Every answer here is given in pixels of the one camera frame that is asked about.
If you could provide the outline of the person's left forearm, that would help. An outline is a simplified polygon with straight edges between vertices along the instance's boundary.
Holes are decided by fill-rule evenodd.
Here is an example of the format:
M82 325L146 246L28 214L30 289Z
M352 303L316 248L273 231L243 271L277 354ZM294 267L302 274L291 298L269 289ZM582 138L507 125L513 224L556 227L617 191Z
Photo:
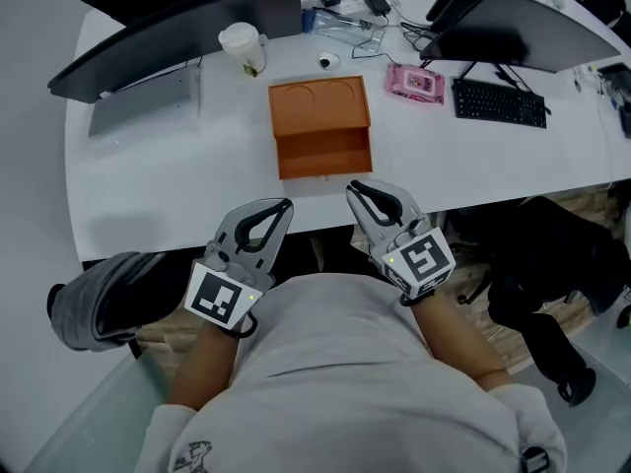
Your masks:
M240 340L205 323L168 391L168 405L199 411L229 387Z

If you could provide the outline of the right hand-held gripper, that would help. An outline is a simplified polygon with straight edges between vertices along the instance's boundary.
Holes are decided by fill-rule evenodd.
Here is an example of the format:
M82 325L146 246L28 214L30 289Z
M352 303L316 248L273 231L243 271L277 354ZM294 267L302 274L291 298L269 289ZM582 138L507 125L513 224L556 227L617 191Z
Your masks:
M354 179L346 186L346 199L371 257L405 299L421 299L451 277L456 261L449 244L427 215L419 215L408 191L381 180Z

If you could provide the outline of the black monitor with black stand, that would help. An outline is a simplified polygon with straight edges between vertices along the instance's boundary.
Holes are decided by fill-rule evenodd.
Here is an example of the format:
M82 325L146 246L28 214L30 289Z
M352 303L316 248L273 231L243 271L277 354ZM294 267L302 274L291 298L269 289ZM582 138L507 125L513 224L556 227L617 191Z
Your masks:
M419 53L423 60L559 73L618 56L604 38L535 0L477 0Z

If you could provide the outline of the person's right forearm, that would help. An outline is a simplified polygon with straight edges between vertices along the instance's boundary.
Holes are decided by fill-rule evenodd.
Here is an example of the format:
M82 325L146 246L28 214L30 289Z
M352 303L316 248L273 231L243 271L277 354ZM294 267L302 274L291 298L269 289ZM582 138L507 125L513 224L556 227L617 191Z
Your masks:
M435 359L464 373L485 391L512 382L497 349L442 290L436 289L409 308Z

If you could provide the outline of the pink wipes pack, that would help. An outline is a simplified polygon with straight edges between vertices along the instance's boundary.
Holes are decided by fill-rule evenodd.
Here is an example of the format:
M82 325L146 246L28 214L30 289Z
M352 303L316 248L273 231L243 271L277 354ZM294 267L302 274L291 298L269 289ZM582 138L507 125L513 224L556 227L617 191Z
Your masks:
M445 77L409 64L389 64L386 67L385 91L412 101L445 102Z

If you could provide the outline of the black keyboard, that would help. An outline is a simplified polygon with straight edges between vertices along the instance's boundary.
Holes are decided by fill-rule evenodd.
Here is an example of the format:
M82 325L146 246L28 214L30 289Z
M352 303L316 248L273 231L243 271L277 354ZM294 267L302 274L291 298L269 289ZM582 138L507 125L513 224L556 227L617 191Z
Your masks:
M457 118L545 129L544 98L519 89L456 78L452 83Z

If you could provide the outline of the person's grey shirt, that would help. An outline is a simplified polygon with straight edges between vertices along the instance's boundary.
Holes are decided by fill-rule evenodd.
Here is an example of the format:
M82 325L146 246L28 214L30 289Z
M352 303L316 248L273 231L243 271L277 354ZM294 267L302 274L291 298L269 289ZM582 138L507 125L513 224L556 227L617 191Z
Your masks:
M521 473L567 450L541 391L485 391L434 358L397 289L351 274L293 278L258 303L229 387L165 404L134 473Z

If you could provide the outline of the orange wooden box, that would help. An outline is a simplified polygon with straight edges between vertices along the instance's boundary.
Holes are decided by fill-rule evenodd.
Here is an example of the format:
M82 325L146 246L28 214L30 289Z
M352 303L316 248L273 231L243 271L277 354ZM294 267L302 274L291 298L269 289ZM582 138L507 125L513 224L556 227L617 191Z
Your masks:
M271 85L268 96L275 138L371 126L362 76Z

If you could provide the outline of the white paper cup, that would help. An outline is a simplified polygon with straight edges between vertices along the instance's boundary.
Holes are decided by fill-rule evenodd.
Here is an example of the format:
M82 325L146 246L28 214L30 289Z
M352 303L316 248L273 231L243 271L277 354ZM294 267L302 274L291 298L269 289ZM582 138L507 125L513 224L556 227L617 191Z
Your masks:
M238 59L245 72L257 77L266 66L261 35L249 23L237 22L220 31L218 40L223 50Z

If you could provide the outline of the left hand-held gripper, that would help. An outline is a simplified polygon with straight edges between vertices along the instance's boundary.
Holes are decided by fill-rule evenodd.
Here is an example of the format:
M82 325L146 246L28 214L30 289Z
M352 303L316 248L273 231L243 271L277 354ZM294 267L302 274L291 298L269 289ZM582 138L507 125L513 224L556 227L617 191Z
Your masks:
M237 327L275 282L269 273L294 213L289 198L247 203L224 218L194 264L184 308L220 327ZM270 219L264 235L250 232Z

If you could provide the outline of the clear plastic pack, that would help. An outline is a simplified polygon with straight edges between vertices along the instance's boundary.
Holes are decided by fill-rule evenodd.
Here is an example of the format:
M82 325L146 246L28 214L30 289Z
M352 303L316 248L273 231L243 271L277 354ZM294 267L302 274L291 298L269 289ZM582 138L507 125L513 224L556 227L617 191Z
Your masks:
M380 51L385 35L384 26L321 9L315 10L312 31L371 53Z

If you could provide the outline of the black monitor with grey base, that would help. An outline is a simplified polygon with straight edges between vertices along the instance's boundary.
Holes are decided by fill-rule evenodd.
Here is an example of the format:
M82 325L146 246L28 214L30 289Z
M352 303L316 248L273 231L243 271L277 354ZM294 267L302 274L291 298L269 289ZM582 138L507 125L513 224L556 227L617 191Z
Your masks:
M52 95L93 106L90 133L193 101L198 87L178 66L221 50L219 34L245 22L268 38L300 34L301 0L187 0L88 50L48 83Z

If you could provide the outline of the striped shoulder clip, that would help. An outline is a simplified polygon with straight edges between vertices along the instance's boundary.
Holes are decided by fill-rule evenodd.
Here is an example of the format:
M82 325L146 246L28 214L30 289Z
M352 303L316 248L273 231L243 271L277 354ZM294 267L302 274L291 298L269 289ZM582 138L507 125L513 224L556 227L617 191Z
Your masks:
M520 457L521 473L547 473L549 467L549 455L540 446L530 446Z

